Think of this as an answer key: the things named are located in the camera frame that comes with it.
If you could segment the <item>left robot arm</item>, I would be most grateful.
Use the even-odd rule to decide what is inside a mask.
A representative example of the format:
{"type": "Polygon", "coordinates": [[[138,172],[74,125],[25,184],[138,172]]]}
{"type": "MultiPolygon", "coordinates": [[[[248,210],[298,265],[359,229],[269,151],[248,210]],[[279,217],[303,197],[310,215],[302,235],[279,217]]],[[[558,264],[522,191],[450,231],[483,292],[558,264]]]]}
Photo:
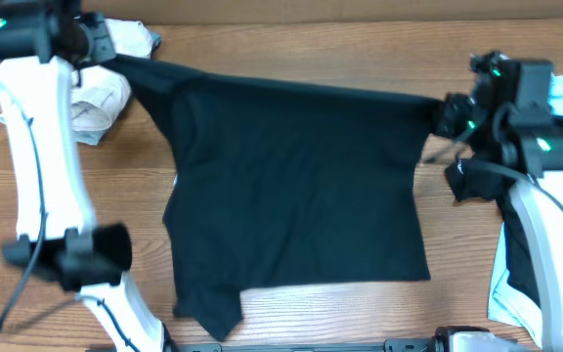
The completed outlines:
{"type": "Polygon", "coordinates": [[[0,1],[0,108],[17,181],[17,237],[5,261],[58,283],[95,315],[117,351],[172,351],[130,268],[125,226],[100,226],[71,127],[80,72],[116,58],[104,16],[76,1],[0,1]]]}

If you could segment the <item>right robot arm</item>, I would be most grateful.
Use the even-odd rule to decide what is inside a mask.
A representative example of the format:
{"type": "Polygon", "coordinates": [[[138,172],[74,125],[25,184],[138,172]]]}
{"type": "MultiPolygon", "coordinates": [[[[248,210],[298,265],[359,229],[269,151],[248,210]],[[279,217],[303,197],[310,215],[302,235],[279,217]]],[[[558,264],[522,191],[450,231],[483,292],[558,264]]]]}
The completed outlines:
{"type": "Polygon", "coordinates": [[[459,201],[493,200],[503,217],[489,314],[563,351],[563,75],[547,60],[472,56],[475,86],[450,94],[434,132],[459,201]]]}

